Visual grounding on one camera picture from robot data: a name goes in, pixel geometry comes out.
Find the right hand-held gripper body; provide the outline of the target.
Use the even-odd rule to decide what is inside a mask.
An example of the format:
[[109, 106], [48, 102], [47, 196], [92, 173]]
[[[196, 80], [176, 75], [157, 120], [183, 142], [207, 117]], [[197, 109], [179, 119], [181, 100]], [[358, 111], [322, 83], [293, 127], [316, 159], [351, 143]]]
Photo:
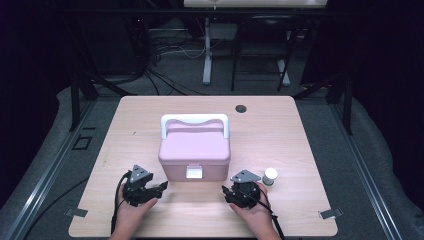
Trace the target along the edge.
[[235, 205], [240, 208], [253, 208], [260, 199], [257, 181], [260, 177], [246, 169], [235, 174], [231, 181], [231, 195], [235, 195]]

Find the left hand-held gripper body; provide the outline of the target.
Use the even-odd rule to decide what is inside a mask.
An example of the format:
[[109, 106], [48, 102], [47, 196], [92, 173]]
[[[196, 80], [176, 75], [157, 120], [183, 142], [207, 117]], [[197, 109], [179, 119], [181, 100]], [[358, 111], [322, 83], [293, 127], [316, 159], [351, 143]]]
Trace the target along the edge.
[[139, 165], [134, 165], [129, 178], [125, 183], [123, 198], [132, 206], [137, 207], [151, 199], [148, 199], [149, 191], [160, 191], [158, 187], [147, 188], [146, 184], [153, 179], [153, 174]]

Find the small white bottle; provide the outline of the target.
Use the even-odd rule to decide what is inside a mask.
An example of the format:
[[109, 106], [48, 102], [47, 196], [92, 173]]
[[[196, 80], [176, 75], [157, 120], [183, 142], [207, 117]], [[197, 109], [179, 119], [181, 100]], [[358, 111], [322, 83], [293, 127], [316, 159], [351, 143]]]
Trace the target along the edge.
[[266, 186], [272, 186], [277, 177], [278, 177], [278, 172], [275, 168], [267, 168], [264, 171], [264, 174], [263, 174], [263, 177], [262, 177], [262, 182]]

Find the pink storage box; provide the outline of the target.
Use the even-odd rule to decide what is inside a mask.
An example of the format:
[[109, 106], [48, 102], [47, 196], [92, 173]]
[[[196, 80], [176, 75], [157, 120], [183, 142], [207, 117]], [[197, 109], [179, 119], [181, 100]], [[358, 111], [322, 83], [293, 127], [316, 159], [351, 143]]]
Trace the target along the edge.
[[224, 181], [231, 160], [225, 114], [165, 114], [158, 159], [170, 181]]

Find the person's left hand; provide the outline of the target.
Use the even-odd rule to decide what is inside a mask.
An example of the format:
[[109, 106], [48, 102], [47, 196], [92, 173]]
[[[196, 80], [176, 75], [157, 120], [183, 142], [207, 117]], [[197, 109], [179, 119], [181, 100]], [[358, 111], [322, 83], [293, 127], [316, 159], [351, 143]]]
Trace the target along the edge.
[[137, 207], [128, 203], [123, 203], [118, 208], [114, 231], [127, 232], [133, 236], [136, 230], [141, 226], [144, 216], [156, 205], [157, 202], [158, 199], [153, 198]]

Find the person's right hand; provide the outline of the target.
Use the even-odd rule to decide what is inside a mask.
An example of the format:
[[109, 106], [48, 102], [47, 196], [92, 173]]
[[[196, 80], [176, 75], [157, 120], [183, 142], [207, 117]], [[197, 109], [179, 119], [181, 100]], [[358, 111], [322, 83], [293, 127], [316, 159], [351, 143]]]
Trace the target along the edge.
[[240, 208], [234, 203], [229, 204], [229, 207], [247, 224], [256, 238], [257, 234], [261, 231], [274, 230], [271, 214], [266, 209], [266, 207], [270, 206], [266, 199], [267, 189], [261, 183], [258, 183], [258, 187], [260, 189], [260, 201], [262, 204], [258, 203], [251, 209]]

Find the black metal stand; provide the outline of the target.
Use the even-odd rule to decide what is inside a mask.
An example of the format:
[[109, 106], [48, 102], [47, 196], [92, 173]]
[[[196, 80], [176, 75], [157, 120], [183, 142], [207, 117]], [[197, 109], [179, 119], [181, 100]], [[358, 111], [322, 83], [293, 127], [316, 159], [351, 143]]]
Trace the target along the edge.
[[72, 110], [72, 124], [70, 131], [74, 131], [82, 119], [80, 109], [80, 94], [83, 94], [85, 99], [88, 101], [96, 101], [98, 99], [99, 93], [95, 88], [95, 84], [100, 84], [121, 97], [133, 96], [133, 93], [130, 93], [114, 85], [113, 83], [107, 81], [105, 78], [92, 71], [76, 71], [70, 81]]
[[328, 104], [338, 104], [342, 102], [342, 125], [346, 132], [351, 135], [351, 112], [352, 112], [352, 102], [353, 102], [353, 79], [349, 73], [337, 73], [329, 78], [313, 84], [311, 87], [303, 90], [302, 92], [296, 94], [294, 99], [299, 100], [303, 99], [315, 92], [324, 86], [330, 86], [328, 90], [325, 101]]

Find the black chair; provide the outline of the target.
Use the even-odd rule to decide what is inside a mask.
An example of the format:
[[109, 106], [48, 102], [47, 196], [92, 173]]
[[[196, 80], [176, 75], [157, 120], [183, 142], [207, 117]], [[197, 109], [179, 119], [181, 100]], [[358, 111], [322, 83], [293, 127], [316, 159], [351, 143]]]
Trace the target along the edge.
[[253, 16], [238, 23], [231, 50], [231, 90], [238, 75], [277, 74], [277, 90], [286, 86], [296, 38], [304, 24], [293, 15]]

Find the white desk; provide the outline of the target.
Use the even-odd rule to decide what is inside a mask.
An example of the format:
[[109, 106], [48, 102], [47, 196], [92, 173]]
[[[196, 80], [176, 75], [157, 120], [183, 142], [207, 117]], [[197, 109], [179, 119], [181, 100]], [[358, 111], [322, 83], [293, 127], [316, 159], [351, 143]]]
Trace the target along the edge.
[[[324, 9], [328, 0], [183, 0], [189, 10], [310, 10]], [[228, 21], [218, 20], [216, 17], [206, 17], [204, 26], [205, 58], [203, 84], [211, 83], [212, 51], [211, 40], [230, 40], [235, 36], [236, 25]]]

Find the grey table bracket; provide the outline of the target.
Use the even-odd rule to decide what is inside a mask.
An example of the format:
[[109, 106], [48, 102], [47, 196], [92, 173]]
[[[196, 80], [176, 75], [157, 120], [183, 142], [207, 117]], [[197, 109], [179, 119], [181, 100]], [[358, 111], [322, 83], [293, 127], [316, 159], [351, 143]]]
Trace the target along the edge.
[[70, 217], [82, 217], [84, 218], [87, 215], [88, 211], [84, 210], [84, 209], [79, 209], [79, 208], [70, 208], [65, 212], [66, 216], [70, 216]]
[[319, 212], [319, 216], [322, 219], [336, 219], [342, 215], [343, 215], [343, 212], [339, 208], [328, 209], [328, 210]]

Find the aluminium floor rail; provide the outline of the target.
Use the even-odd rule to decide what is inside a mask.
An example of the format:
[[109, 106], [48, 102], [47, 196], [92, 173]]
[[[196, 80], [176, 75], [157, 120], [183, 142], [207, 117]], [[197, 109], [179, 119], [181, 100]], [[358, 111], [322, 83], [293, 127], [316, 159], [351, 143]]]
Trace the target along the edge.
[[52, 129], [34, 157], [17, 188], [0, 210], [0, 240], [22, 240], [56, 180], [71, 145], [76, 141], [81, 124], [96, 102], [84, 103], [80, 120], [68, 129], [72, 117], [65, 105], [59, 107]]
[[338, 128], [347, 142], [349, 150], [353, 156], [353, 165], [372, 205], [374, 213], [381, 225], [387, 240], [404, 240], [401, 232], [395, 224], [386, 201], [382, 197], [371, 172], [365, 163], [364, 157], [356, 143], [353, 135], [350, 135], [342, 122], [342, 112], [337, 105], [330, 105], [330, 111], [337, 123]]

